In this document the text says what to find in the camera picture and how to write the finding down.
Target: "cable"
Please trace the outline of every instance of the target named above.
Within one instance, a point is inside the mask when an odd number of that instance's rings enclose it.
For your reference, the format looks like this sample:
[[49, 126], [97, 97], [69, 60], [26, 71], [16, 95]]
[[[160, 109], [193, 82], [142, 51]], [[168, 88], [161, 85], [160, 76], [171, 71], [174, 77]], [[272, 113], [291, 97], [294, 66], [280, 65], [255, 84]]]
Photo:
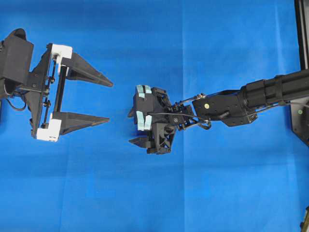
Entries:
[[287, 105], [301, 105], [301, 106], [304, 106], [306, 108], [309, 108], [309, 105], [303, 104], [303, 103], [298, 103], [298, 102], [290, 102], [290, 103], [287, 103]]
[[178, 114], [178, 113], [149, 113], [149, 115], [180, 115], [180, 116], [186, 116], [186, 117], [196, 117], [198, 119], [201, 119], [202, 121], [208, 121], [206, 118], [198, 117], [195, 115], [186, 115], [186, 114]]
[[[301, 105], [303, 107], [306, 107], [306, 108], [309, 108], [309, 105], [307, 104], [303, 104], [303, 103], [299, 103], [299, 102], [286, 102], [286, 105]], [[256, 115], [256, 114], [259, 114], [259, 113], [262, 113], [262, 112], [265, 112], [267, 110], [270, 110], [270, 109], [273, 109], [273, 108], [276, 108], [278, 106], [281, 106], [279, 104], [277, 105], [272, 105], [272, 106], [269, 106], [269, 107], [266, 107], [262, 110], [259, 110], [259, 111], [256, 111], [254, 113], [251, 113], [251, 114], [248, 114], [248, 115], [243, 115], [243, 116], [237, 116], [237, 117], [227, 117], [226, 119], [228, 118], [240, 118], [240, 117], [250, 117], [250, 116], [253, 116], [253, 115]], [[205, 118], [202, 118], [202, 117], [198, 117], [198, 116], [195, 116], [195, 115], [186, 115], [186, 114], [177, 114], [177, 113], [149, 113], [149, 115], [180, 115], [180, 116], [186, 116], [186, 117], [191, 117], [191, 118], [198, 118], [202, 121], [210, 121], [209, 119], [205, 119]]]
[[13, 104], [10, 102], [10, 100], [6, 99], [6, 101], [9, 103], [9, 105], [16, 111], [24, 111], [27, 104], [26, 104], [26, 101], [23, 99], [23, 97], [21, 98], [23, 100], [23, 102], [25, 103], [24, 107], [23, 108], [16, 108], [15, 106], [13, 106]]
[[[299, 102], [286, 102], [285, 104], [286, 104], [286, 105], [301, 105], [301, 106], [303, 106], [303, 107], [309, 108], [309, 105], [303, 104], [303, 103], [299, 103]], [[255, 114], [262, 113], [262, 112], [265, 112], [265, 111], [267, 111], [267, 110], [273, 109], [273, 108], [275, 108], [275, 107], [277, 107], [277, 106], [284, 106], [284, 105], [279, 105], [279, 104], [277, 104], [277, 105], [273, 105], [273, 106], [267, 107], [267, 108], [265, 108], [265, 109], [256, 111], [255, 113], [252, 113], [252, 114], [248, 114], [248, 115], [244, 115], [244, 116], [238, 116], [238, 117], [230, 117], [230, 118], [240, 118], [240, 117], [245, 117], [245, 116], [250, 117], [250, 116], [253, 116], [253, 115], [255, 115]]]

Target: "white 3d-printed part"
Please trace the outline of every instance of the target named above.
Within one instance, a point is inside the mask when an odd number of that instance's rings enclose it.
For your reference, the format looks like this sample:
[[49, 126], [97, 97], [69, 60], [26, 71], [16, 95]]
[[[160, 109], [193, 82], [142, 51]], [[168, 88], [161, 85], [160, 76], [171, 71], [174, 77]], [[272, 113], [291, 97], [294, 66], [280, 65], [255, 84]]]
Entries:
[[56, 64], [58, 64], [58, 74], [60, 74], [62, 58], [72, 59], [73, 48], [65, 45], [53, 44], [51, 56], [56, 56]]
[[53, 114], [50, 114], [48, 128], [47, 129], [38, 128], [37, 139], [57, 142], [59, 139], [60, 128], [61, 128], [61, 120], [53, 119]]

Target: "metal rod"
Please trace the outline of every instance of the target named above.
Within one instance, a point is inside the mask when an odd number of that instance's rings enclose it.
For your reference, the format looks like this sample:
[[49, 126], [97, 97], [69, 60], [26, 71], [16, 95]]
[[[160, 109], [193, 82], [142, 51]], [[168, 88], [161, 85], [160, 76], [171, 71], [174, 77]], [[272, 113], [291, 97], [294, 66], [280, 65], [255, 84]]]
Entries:
[[60, 112], [61, 110], [61, 103], [62, 103], [64, 85], [66, 81], [67, 69], [68, 69], [67, 67], [62, 66], [60, 70], [54, 112]]

